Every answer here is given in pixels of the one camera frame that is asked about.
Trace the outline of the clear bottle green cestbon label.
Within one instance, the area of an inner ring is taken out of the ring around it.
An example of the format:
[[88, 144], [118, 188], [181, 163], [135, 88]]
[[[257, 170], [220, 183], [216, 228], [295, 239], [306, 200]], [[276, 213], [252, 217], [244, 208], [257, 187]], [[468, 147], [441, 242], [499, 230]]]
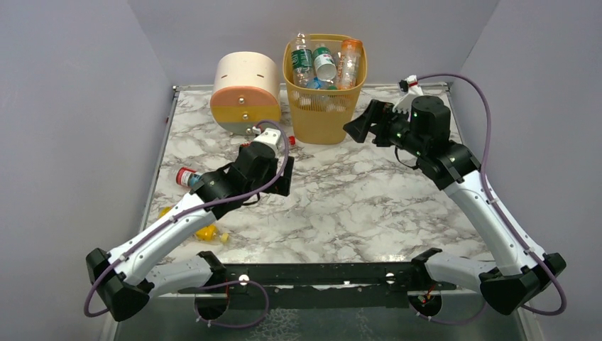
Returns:
[[337, 68], [331, 50], [323, 43], [316, 44], [312, 53], [315, 75], [321, 81], [336, 77]]

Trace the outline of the clear bottle green label angled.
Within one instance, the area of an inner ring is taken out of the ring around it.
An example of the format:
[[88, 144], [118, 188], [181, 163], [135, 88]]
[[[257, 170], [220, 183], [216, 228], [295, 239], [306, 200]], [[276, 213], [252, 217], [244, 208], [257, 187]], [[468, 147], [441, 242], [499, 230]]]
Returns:
[[298, 32], [290, 42], [290, 60], [296, 86], [307, 88], [314, 80], [310, 37]]

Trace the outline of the orange label clear bottle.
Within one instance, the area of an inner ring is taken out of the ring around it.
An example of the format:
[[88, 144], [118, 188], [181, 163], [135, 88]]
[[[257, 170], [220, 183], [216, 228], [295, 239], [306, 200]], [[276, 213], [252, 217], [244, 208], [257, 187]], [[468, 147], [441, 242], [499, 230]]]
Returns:
[[337, 67], [337, 89], [348, 90], [356, 86], [363, 43], [356, 39], [343, 40]]

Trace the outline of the clear bottle red blue label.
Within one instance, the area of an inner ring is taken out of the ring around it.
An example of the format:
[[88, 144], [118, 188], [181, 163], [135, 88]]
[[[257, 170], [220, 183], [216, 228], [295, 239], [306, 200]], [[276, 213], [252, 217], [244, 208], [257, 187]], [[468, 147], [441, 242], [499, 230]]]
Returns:
[[200, 180], [201, 176], [201, 173], [191, 168], [181, 167], [175, 175], [175, 182], [180, 186], [192, 188]]

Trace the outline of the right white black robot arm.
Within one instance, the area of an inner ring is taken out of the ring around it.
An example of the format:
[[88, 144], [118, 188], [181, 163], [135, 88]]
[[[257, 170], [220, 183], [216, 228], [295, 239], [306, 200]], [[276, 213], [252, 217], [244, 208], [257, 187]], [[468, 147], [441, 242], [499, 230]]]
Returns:
[[533, 242], [493, 198], [481, 164], [465, 145], [451, 140], [450, 126], [450, 108], [438, 97], [422, 95], [401, 112], [373, 99], [343, 129], [358, 143], [373, 134], [376, 146], [416, 156], [415, 167], [464, 212], [493, 256], [489, 262], [475, 261], [430, 249], [412, 260], [418, 269], [433, 281], [481, 294], [492, 309], [509, 315], [546, 289], [567, 264]]

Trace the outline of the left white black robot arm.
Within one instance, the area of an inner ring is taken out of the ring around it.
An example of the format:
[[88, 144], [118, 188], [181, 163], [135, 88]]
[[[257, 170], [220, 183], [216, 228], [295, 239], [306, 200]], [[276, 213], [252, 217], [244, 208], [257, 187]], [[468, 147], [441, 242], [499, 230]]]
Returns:
[[164, 293], [206, 284], [213, 276], [204, 256], [159, 262], [196, 231], [243, 207], [250, 197], [290, 193], [295, 159], [287, 137], [257, 136], [236, 159], [204, 173], [171, 211], [109, 251], [93, 249], [85, 262], [91, 283], [83, 306], [88, 318], [109, 313], [121, 322]]

